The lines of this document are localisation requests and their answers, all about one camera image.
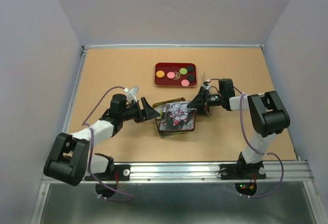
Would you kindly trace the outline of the gold tin lid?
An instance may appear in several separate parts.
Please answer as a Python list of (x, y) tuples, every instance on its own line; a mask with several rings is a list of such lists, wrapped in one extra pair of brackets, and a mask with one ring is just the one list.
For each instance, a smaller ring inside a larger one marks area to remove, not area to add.
[(183, 133), (195, 130), (196, 109), (187, 108), (188, 101), (166, 103), (163, 105), (159, 122), (160, 133)]

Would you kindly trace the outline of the gold square cookie tin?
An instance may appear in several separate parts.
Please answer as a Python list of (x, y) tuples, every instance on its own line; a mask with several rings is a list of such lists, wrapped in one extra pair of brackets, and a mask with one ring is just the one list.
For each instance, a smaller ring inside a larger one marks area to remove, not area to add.
[(196, 124), (196, 109), (188, 108), (185, 98), (155, 103), (152, 108), (160, 114), (155, 118), (160, 138), (193, 132)]

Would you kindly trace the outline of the red rectangular tray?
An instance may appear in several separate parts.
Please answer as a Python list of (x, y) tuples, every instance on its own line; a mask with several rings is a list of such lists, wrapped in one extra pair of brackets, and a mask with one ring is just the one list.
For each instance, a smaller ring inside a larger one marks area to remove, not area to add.
[[(189, 65), (193, 65), (195, 70), (193, 73), (187, 73), (186, 75), (181, 75), (179, 73), (179, 69), (186, 68)], [(163, 71), (165, 72), (165, 77), (157, 78), (156, 72)], [(168, 72), (174, 72), (175, 78), (169, 79), (167, 78)], [(187, 79), (188, 75), (193, 74), (195, 75), (196, 79), (194, 82), (190, 82), (189, 86), (184, 87), (181, 85), (181, 81)], [(196, 66), (193, 63), (157, 63), (155, 65), (155, 74), (154, 74), (154, 84), (158, 87), (172, 87), (172, 88), (192, 88), (197, 85), (197, 71)]]

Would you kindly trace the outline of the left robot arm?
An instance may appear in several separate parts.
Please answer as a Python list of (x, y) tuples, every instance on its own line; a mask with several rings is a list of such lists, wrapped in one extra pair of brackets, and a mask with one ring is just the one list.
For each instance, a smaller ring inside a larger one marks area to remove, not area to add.
[(85, 177), (111, 179), (114, 159), (94, 154), (94, 146), (115, 136), (126, 121), (141, 123), (159, 116), (144, 97), (140, 101), (129, 101), (124, 94), (113, 95), (109, 109), (93, 125), (85, 124), (79, 132), (57, 135), (44, 166), (44, 175), (72, 186)]

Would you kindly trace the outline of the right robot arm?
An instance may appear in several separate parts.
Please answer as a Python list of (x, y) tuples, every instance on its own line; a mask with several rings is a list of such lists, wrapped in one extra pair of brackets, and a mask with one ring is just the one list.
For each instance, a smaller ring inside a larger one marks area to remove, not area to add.
[(271, 142), (290, 125), (290, 117), (278, 93), (270, 91), (262, 94), (247, 95), (239, 92), (229, 78), (218, 79), (218, 93), (211, 94), (211, 80), (206, 80), (188, 108), (196, 109), (199, 115), (208, 115), (210, 107), (221, 106), (227, 111), (239, 111), (243, 137), (246, 137), (243, 111), (248, 110), (254, 133), (251, 139), (245, 139), (247, 147), (239, 154), (234, 164), (221, 167), (222, 179), (248, 179), (251, 176), (265, 178), (263, 158)]

